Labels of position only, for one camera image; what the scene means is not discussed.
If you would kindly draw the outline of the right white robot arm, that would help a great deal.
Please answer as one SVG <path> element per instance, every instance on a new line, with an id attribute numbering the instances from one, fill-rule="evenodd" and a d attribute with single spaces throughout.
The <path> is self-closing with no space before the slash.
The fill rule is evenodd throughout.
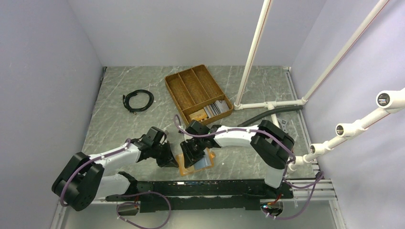
<path id="1" fill-rule="evenodd" d="M 268 120 L 249 127 L 228 127 L 213 125 L 208 128 L 198 121 L 192 121 L 183 129 L 178 118 L 174 123 L 179 132 L 189 139 L 181 142 L 184 167 L 189 168 L 205 157 L 205 150 L 228 146 L 251 147 L 267 164 L 263 192 L 275 198 L 282 190 L 282 179 L 288 166 L 288 159 L 295 159 L 292 152 L 295 141 L 287 133 Z"/>

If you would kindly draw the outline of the orange leather card holder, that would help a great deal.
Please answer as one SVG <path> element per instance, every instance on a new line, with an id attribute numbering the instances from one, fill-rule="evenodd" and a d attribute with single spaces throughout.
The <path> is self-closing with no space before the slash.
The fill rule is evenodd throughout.
<path id="1" fill-rule="evenodd" d="M 214 151 L 206 148 L 204 150 L 204 157 L 201 160 L 197 161 L 192 166 L 185 168 L 183 154 L 175 156 L 175 159 L 179 165 L 180 176 L 182 177 L 214 167 L 214 158 Z"/>

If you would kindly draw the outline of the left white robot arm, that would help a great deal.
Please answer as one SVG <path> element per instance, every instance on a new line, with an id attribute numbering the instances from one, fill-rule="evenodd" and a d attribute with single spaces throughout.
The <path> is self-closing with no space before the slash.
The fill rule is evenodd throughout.
<path id="1" fill-rule="evenodd" d="M 165 132 L 151 127 L 139 138 L 99 154 L 74 154 L 52 185 L 62 206 L 76 211 L 88 207 L 94 199 L 132 200 L 139 192 L 138 181 L 118 169 L 149 158 L 159 167 L 178 167 Z"/>

